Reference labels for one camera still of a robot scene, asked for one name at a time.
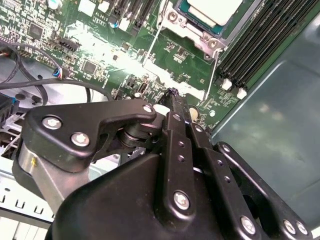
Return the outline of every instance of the capacitor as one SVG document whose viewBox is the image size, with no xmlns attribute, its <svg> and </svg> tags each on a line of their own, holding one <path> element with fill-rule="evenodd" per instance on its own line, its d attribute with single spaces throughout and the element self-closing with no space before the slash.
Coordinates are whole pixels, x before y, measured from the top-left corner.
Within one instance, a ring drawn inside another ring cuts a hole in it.
<svg viewBox="0 0 320 240">
<path fill-rule="evenodd" d="M 189 105 L 189 112 L 192 122 L 195 122 L 199 117 L 199 111 L 196 106 Z"/>
<path fill-rule="evenodd" d="M 140 93 L 140 92 L 136 92 L 136 93 L 134 94 L 134 98 L 135 98 L 135 99 L 141 99 L 141 93 Z"/>
<path fill-rule="evenodd" d="M 51 10 L 59 10 L 62 8 L 62 1 L 61 0 L 48 0 L 48 7 Z"/>
</svg>

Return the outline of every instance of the green circuit board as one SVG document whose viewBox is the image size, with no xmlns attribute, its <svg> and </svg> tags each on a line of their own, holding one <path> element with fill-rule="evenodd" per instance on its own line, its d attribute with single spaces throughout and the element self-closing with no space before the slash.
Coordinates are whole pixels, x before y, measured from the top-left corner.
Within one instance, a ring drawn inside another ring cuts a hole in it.
<svg viewBox="0 0 320 240">
<path fill-rule="evenodd" d="M 146 89 L 142 98 L 151 104 L 157 103 L 167 90 L 167 86 L 159 81 L 158 76 L 146 71 L 142 67 L 142 62 L 158 30 L 156 24 L 160 1 L 155 1 L 137 36 L 111 27 L 108 23 L 110 12 L 103 13 L 98 8 L 102 1 L 90 0 L 90 6 L 94 4 L 94 7 L 92 13 L 88 14 L 87 10 L 81 7 L 81 4 L 85 5 L 88 1 L 64 0 L 60 10 L 52 11 L 48 7 L 47 0 L 0 0 L 0 35 L 11 41 L 32 44 L 45 50 L 69 72 L 71 78 L 101 86 L 110 91 L 113 97 L 119 90 L 123 91 L 124 98 L 132 97 L 145 83 Z M 236 27 L 237 22 L 253 2 L 253 0 L 243 2 L 234 14 L 229 27 L 225 29 L 223 37 L 227 37 Z M 315 11 L 309 14 L 308 21 L 316 14 Z M 255 14 L 249 17 L 246 23 L 254 17 Z M 291 41 L 298 33 L 299 31 L 296 31 L 291 36 Z M 72 53 L 61 51 L 50 41 L 54 34 L 76 41 L 80 44 L 80 48 Z M 21 51 L 24 56 L 50 66 L 47 59 L 32 49 Z M 204 53 L 189 39 L 181 38 L 168 29 L 163 30 L 155 42 L 149 59 L 156 66 L 166 70 L 173 81 L 186 83 L 198 91 L 208 89 L 212 61 L 206 61 Z M 185 97 L 190 105 L 196 106 L 199 110 L 197 122 L 211 129 L 239 101 L 236 92 L 224 91 L 219 84 L 212 85 L 207 100 L 203 101 L 188 93 Z"/>
</svg>

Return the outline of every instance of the metal screw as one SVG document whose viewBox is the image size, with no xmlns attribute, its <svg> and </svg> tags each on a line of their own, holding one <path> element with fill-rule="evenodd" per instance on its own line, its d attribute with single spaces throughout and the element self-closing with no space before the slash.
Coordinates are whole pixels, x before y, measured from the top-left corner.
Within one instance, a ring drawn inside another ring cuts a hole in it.
<svg viewBox="0 0 320 240">
<path fill-rule="evenodd" d="M 174 114 L 173 118 L 177 121 L 181 121 L 181 117 L 178 114 Z"/>
<path fill-rule="evenodd" d="M 294 226 L 291 224 L 291 222 L 289 222 L 288 220 L 283 220 L 283 223 L 285 225 L 285 228 L 288 230 L 289 233 L 295 235 L 296 234 L 296 230 L 294 228 Z"/>
<path fill-rule="evenodd" d="M 209 48 L 214 49 L 216 45 L 217 45 L 217 42 L 215 40 L 213 40 L 213 39 L 209 40 L 209 42 L 208 42 Z"/>
<path fill-rule="evenodd" d="M 90 143 L 90 139 L 87 134 L 82 132 L 75 132 L 71 136 L 71 142 L 73 142 L 75 145 L 79 147 L 86 147 Z"/>
<path fill-rule="evenodd" d="M 57 130 L 61 128 L 62 123 L 61 121 L 53 116 L 46 117 L 45 119 L 42 120 L 43 126 L 45 126 L 47 129 L 51 130 Z"/>
<path fill-rule="evenodd" d="M 148 113 L 152 113 L 152 109 L 149 105 L 143 105 L 143 109 Z"/>
<path fill-rule="evenodd" d="M 168 19 L 170 22 L 174 22 L 175 20 L 178 19 L 178 14 L 176 12 L 172 11 L 168 14 Z"/>
<path fill-rule="evenodd" d="M 255 225 L 252 223 L 252 221 L 247 218 L 246 216 L 241 217 L 241 223 L 244 229 L 251 235 L 254 235 L 256 233 Z"/>
<path fill-rule="evenodd" d="M 198 132 L 202 132 L 202 128 L 199 126 L 199 125 L 195 125 L 195 129 L 198 131 Z"/>
<path fill-rule="evenodd" d="M 211 110 L 210 112 L 209 112 L 209 116 L 210 117 L 214 117 L 216 115 L 216 111 L 215 110 Z"/>
<path fill-rule="evenodd" d="M 230 148 L 228 146 L 222 145 L 222 147 L 226 152 L 230 153 Z"/>
<path fill-rule="evenodd" d="M 173 199 L 174 199 L 174 203 L 181 210 L 187 210 L 190 207 L 190 202 L 187 195 L 185 195 L 181 191 L 176 191 L 174 193 Z"/>
<path fill-rule="evenodd" d="M 305 228 L 305 226 L 301 222 L 297 221 L 296 226 L 298 227 L 300 232 L 302 232 L 304 235 L 308 235 L 307 229 Z"/>
</svg>

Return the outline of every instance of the black cable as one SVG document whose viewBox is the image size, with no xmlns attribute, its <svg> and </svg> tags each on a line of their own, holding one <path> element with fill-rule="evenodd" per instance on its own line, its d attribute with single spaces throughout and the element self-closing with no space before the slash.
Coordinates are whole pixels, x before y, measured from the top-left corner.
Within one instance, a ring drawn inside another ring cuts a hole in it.
<svg viewBox="0 0 320 240">
<path fill-rule="evenodd" d="M 16 57 L 15 57 L 14 60 L 15 60 L 15 62 L 19 65 L 20 71 L 21 71 L 22 74 L 26 77 L 26 79 L 28 79 L 28 81 L 30 81 L 30 82 L 36 82 L 36 81 L 38 81 L 34 76 L 32 76 L 32 75 L 28 72 L 28 70 L 26 69 L 26 67 L 25 67 L 24 63 L 22 62 L 22 60 L 20 60 L 20 61 L 18 60 L 17 55 L 16 55 Z M 38 90 L 38 92 L 39 92 L 40 95 L 41 95 L 41 98 L 42 98 L 42 106 L 47 105 L 49 98 L 48 98 L 48 93 L 47 93 L 46 89 L 44 88 L 44 86 L 39 85 L 39 86 L 35 86 L 35 88 Z"/>
<path fill-rule="evenodd" d="M 17 60 L 18 60 L 18 61 L 21 60 L 20 55 L 19 55 L 19 52 L 18 52 L 17 49 L 15 49 L 14 47 L 8 45 L 7 43 L 4 43 L 4 45 L 5 45 L 7 48 L 9 48 L 10 50 L 12 50 L 13 52 L 15 52 L 15 54 L 17 55 Z M 17 74 L 18 70 L 19 70 L 19 65 L 18 65 L 18 63 L 16 62 L 13 70 L 12 70 L 11 73 L 10 73 L 10 75 L 6 78 L 6 80 L 0 82 L 0 84 L 5 84 L 5 83 L 9 82 L 11 79 L 13 79 L 14 76 Z"/>
<path fill-rule="evenodd" d="M 21 48 L 30 48 L 33 49 L 39 53 L 41 53 L 43 56 L 47 57 L 57 68 L 61 68 L 61 66 L 59 65 L 59 63 L 57 63 L 56 60 L 54 60 L 53 57 L 51 57 L 48 53 L 46 53 L 44 50 L 37 48 L 36 46 L 30 45 L 30 44 L 26 44 L 26 43 L 19 43 L 19 42 L 8 42 L 8 40 L 0 38 L 0 43 L 3 45 L 8 46 L 8 48 L 14 48 L 14 47 L 21 47 Z"/>
<path fill-rule="evenodd" d="M 90 88 L 85 88 L 85 93 L 86 93 L 86 102 L 87 103 L 91 103 L 91 92 L 90 92 Z"/>
<path fill-rule="evenodd" d="M 19 88 L 25 88 L 25 87 L 31 87 L 31 86 L 39 86 L 39 85 L 46 85 L 46 84 L 70 84 L 70 85 L 78 85 L 82 86 L 88 89 L 92 89 L 97 91 L 98 93 L 101 93 L 102 95 L 106 96 L 108 101 L 112 101 L 113 98 L 111 94 L 106 91 L 104 88 L 101 88 L 99 86 L 93 85 L 88 82 L 83 81 L 76 81 L 76 80 L 59 80 L 58 78 L 49 78 L 49 79 L 43 79 L 38 81 L 30 81 L 30 82 L 18 82 L 18 83 L 0 83 L 0 90 L 4 89 L 19 89 Z"/>
</svg>

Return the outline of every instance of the white connector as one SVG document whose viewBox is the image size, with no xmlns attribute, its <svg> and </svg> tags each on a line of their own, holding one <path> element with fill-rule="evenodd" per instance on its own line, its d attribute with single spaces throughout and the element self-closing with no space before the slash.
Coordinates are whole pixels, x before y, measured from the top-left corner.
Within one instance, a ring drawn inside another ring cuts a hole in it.
<svg viewBox="0 0 320 240">
<path fill-rule="evenodd" d="M 236 97 L 240 100 L 244 99 L 247 96 L 247 91 L 244 90 L 242 87 L 239 88 L 238 94 L 236 95 Z"/>
<path fill-rule="evenodd" d="M 222 88 L 223 90 L 228 91 L 231 87 L 232 87 L 232 82 L 230 81 L 230 79 L 225 78 L 225 79 L 223 80 L 223 83 L 222 83 L 222 85 L 221 85 L 221 88 Z"/>
</svg>

